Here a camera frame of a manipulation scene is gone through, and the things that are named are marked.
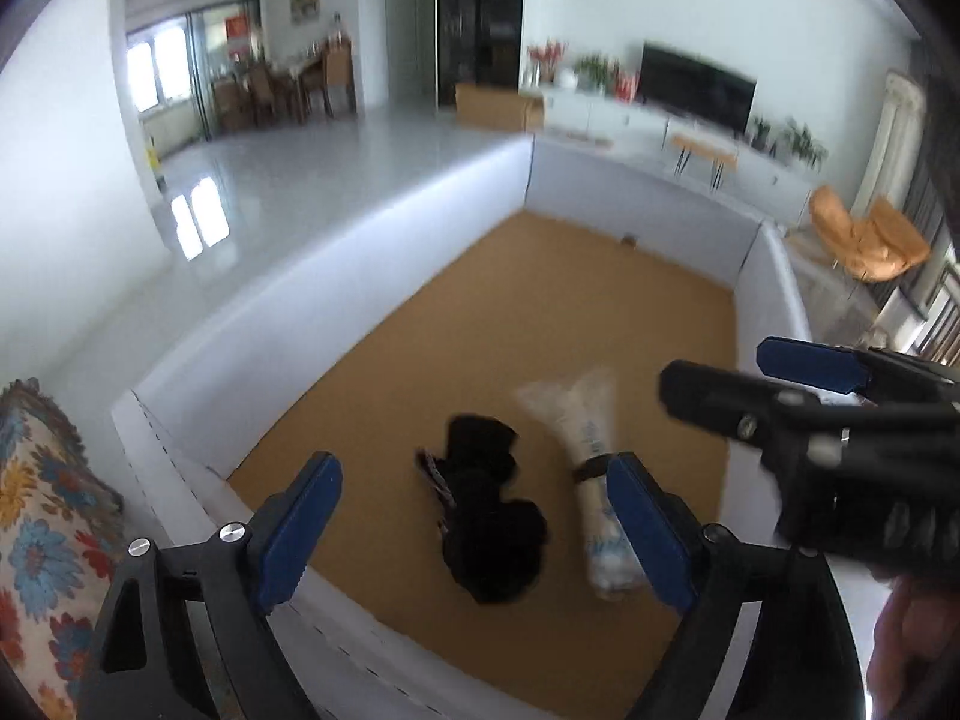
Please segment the person's right hand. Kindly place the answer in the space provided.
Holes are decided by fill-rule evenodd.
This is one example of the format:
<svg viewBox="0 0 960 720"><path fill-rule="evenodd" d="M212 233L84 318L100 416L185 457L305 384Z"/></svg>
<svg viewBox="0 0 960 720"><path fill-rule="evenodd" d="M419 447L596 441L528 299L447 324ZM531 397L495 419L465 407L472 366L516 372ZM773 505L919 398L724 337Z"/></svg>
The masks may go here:
<svg viewBox="0 0 960 720"><path fill-rule="evenodd" d="M946 653L958 631L958 592L921 578L900 577L875 623L867 667L872 717L887 718L907 694L908 671Z"/></svg>

